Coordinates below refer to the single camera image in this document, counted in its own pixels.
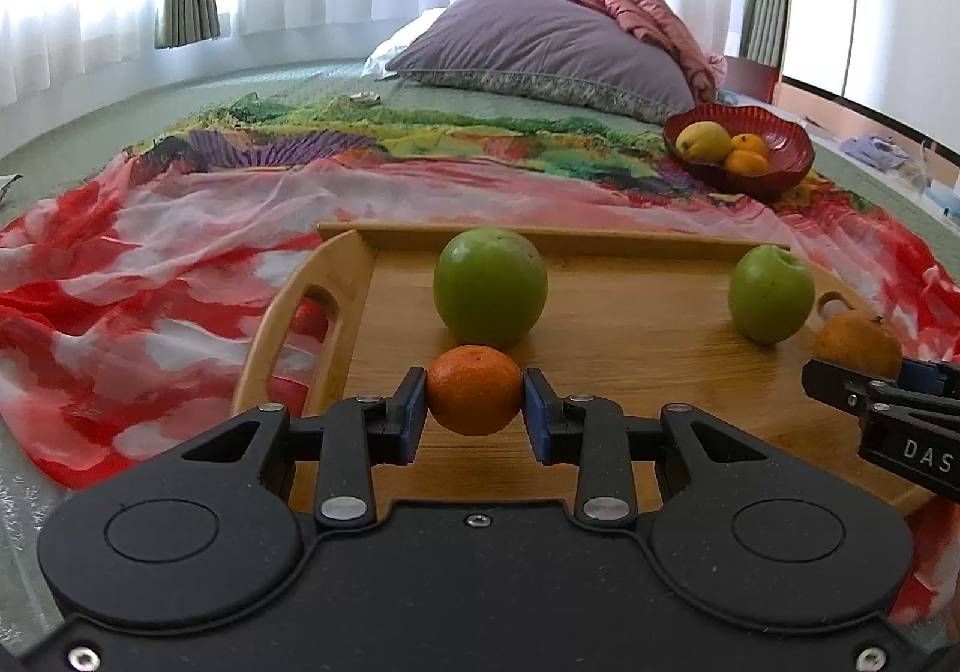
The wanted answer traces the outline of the pink crumpled blanket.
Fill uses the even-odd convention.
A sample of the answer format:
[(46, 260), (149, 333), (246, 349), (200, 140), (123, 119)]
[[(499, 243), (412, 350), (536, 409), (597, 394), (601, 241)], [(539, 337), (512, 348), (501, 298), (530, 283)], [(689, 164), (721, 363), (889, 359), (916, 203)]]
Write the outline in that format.
[(665, 0), (567, 1), (601, 12), (625, 34), (665, 51), (680, 67), (697, 105), (716, 100), (727, 73), (726, 58), (704, 51)]

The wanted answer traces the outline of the green quilted bedspread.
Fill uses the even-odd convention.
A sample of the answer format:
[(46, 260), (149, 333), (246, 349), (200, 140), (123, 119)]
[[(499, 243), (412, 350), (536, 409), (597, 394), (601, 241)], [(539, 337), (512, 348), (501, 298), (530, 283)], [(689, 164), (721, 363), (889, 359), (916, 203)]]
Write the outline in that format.
[[(183, 119), (228, 105), (249, 94), (290, 103), (324, 103), (337, 95), (373, 90), (397, 108), (438, 108), (494, 118), (558, 119), (571, 113), (563, 106), (525, 98), (444, 92), (418, 85), (376, 82), (361, 74), (358, 61), (321, 62), (265, 71), (231, 74), (197, 84), (176, 85), (124, 98), (114, 105), (62, 124), (2, 158), (2, 172), (18, 175), (2, 199), (2, 220), (10, 222), (32, 204), (57, 196), (99, 173), (122, 149), (160, 136)], [(815, 147), (814, 170), (846, 190), (884, 207), (921, 236), (952, 274), (958, 272), (958, 222), (936, 209), (906, 179), (882, 175), (838, 150), (823, 129), (805, 126)]]

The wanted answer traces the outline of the large green apple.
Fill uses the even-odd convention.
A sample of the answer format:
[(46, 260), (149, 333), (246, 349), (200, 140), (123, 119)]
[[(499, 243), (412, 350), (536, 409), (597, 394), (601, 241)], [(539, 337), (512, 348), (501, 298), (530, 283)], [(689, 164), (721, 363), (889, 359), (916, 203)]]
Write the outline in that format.
[(547, 295), (539, 250), (512, 230), (460, 232), (434, 264), (434, 306), (460, 344), (494, 349), (516, 344), (539, 321)]

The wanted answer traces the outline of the orange mandarin in bowl back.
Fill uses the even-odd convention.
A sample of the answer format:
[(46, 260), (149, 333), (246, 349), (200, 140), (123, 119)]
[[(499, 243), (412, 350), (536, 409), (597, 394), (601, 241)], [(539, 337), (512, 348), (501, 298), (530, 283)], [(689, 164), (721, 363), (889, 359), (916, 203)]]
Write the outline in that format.
[(763, 158), (770, 158), (771, 151), (766, 140), (756, 134), (737, 134), (731, 137), (731, 147), (734, 151), (752, 152)]

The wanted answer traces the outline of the red glass fruit bowl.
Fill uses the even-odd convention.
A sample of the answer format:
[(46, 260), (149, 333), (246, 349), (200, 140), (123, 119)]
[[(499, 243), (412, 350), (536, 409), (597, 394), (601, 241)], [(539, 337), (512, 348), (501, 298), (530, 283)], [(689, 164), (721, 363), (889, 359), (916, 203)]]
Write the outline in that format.
[(665, 122), (664, 140), (670, 155), (701, 183), (761, 202), (795, 188), (814, 163), (804, 129), (759, 106), (697, 106)]

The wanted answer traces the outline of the wooden bamboo serving tray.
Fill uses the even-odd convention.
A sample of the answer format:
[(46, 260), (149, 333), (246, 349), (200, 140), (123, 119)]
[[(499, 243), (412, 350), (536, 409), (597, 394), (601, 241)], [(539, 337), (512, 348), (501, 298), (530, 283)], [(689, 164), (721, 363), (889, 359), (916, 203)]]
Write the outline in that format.
[[(270, 399), (270, 379), (302, 300), (329, 327), (308, 374), (304, 412), (348, 396), (387, 396), (405, 371), (452, 344), (433, 303), (433, 268), (448, 225), (324, 223), (320, 245), (281, 287), (242, 367), (233, 410)], [(673, 233), (535, 229), (548, 269), (539, 323), (512, 349), (560, 394), (590, 392), (652, 417), (686, 402), (779, 446), (900, 511), (928, 492), (862, 461), (859, 427), (812, 401), (800, 372), (814, 335), (774, 347), (732, 326), (727, 285), (745, 253), (736, 240)]]

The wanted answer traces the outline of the purple pillow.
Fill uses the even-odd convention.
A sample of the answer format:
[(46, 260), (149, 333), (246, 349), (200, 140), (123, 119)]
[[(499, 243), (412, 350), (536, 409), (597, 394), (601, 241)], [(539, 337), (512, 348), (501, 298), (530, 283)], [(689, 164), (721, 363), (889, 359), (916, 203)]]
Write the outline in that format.
[(661, 124), (695, 97), (675, 59), (570, 0), (459, 0), (386, 69), (421, 85)]

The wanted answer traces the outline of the smaller green apple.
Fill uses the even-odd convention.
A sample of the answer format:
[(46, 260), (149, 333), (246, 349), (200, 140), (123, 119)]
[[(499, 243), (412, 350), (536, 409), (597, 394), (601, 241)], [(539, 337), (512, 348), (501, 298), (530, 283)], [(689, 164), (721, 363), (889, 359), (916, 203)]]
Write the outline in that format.
[(811, 271), (775, 245), (757, 246), (737, 262), (727, 291), (734, 328), (760, 346), (793, 337), (809, 318), (814, 300)]

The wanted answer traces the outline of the orange mandarin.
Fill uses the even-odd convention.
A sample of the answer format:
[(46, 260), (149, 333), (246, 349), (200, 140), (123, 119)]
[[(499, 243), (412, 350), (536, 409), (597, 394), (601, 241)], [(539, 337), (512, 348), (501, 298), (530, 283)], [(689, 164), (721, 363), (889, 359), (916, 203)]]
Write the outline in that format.
[(769, 175), (773, 168), (768, 158), (760, 157), (752, 152), (734, 151), (724, 159), (724, 170), (729, 175), (747, 176), (747, 178), (757, 178), (757, 176)]
[(771, 151), (766, 140), (756, 134), (737, 134), (731, 137), (731, 147), (734, 151), (752, 152), (763, 158), (770, 158)]
[(457, 435), (494, 435), (519, 413), (523, 374), (499, 350), (455, 347), (428, 368), (427, 402), (436, 422)]

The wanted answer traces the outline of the orange mandarin in bowl front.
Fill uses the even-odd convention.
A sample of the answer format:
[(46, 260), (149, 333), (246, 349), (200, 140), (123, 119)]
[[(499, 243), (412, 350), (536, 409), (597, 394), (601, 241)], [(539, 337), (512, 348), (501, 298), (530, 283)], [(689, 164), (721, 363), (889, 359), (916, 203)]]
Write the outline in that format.
[(724, 170), (729, 175), (747, 176), (747, 178), (757, 178), (757, 176), (769, 175), (773, 168), (768, 158), (760, 157), (752, 152), (734, 151), (724, 159)]

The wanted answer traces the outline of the small metallic object on bed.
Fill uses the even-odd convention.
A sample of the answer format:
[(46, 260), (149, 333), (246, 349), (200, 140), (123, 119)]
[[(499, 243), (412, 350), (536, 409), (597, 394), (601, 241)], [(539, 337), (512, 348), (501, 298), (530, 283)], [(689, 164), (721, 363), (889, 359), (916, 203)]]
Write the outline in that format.
[(374, 92), (356, 92), (350, 95), (348, 100), (359, 106), (376, 106), (381, 103), (381, 95)]

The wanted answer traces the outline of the blue cloth on floor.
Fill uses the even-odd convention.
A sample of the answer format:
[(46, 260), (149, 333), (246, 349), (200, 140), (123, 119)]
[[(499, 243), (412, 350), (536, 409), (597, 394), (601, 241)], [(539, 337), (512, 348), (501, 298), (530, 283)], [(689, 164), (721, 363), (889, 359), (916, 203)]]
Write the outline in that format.
[(839, 150), (846, 157), (882, 173), (895, 172), (910, 160), (910, 156), (900, 145), (878, 134), (848, 137), (839, 143)]

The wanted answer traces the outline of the red white sheer scarf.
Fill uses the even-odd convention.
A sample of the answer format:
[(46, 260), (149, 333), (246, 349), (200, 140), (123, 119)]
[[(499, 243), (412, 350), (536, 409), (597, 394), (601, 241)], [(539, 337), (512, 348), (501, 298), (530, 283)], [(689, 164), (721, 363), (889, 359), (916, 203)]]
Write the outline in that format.
[(477, 155), (377, 145), (231, 168), (121, 155), (2, 233), (2, 413), (83, 488), (223, 420), (252, 335), (322, 222), (498, 223), (782, 243), (832, 271), (916, 357), (958, 357), (958, 287), (880, 207), (809, 176), (778, 201), (710, 193), (635, 149), (496, 139)]

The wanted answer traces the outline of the colourful floral scarf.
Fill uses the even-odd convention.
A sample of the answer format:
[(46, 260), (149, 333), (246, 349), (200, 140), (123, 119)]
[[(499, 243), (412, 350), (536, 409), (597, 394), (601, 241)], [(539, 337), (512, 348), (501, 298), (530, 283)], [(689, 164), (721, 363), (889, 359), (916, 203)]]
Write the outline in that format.
[(288, 105), (249, 94), (206, 110), (135, 152), (132, 181), (146, 183), (171, 168), (213, 173), (306, 167), (316, 160), (377, 167), (414, 158), (493, 160), (597, 183), (640, 201), (704, 196), (736, 204), (743, 198), (686, 172), (667, 152), (658, 126), (633, 131), (585, 116), (480, 119), (431, 108), (387, 108), (346, 95)]

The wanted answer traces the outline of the brownish yellow pear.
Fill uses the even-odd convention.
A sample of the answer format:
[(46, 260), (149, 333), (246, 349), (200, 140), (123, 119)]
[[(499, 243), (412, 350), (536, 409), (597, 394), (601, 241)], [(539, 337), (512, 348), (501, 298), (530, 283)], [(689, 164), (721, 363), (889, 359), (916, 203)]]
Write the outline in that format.
[(895, 381), (903, 367), (903, 347), (878, 316), (859, 311), (833, 314), (814, 339), (814, 357), (872, 378)]

